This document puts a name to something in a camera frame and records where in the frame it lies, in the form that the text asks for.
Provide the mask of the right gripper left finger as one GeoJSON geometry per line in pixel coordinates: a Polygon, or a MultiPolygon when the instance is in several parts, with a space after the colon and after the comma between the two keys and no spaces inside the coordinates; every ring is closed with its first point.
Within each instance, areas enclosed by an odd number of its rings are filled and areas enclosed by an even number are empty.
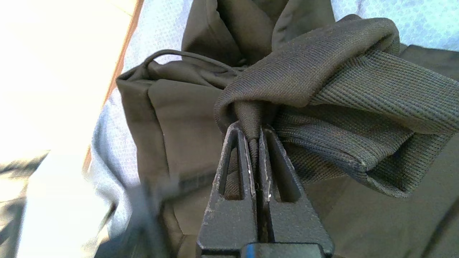
{"type": "Polygon", "coordinates": [[[257,194],[248,142],[238,122],[231,124],[224,139],[208,205],[197,237],[198,257],[239,257],[244,246],[258,241],[257,194]],[[240,200],[225,198],[231,152],[239,158],[240,200]]]}

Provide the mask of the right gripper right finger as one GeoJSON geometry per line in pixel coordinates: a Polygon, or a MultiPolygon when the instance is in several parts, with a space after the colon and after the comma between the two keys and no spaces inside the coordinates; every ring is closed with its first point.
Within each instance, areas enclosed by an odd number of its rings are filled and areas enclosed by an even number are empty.
{"type": "Polygon", "coordinates": [[[272,128],[260,130],[258,257],[331,257],[334,243],[272,128]]]}

